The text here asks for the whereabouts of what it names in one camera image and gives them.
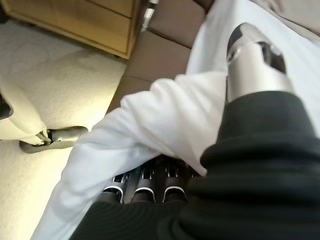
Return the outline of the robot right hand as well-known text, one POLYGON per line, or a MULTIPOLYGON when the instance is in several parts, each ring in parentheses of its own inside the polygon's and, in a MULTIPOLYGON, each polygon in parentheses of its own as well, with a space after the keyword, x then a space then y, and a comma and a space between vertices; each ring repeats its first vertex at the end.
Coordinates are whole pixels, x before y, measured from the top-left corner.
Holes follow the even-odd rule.
POLYGON ((242 23, 227 61, 217 140, 200 158, 207 175, 152 158, 112 178, 71 239, 319 239, 320 141, 282 54, 242 23))

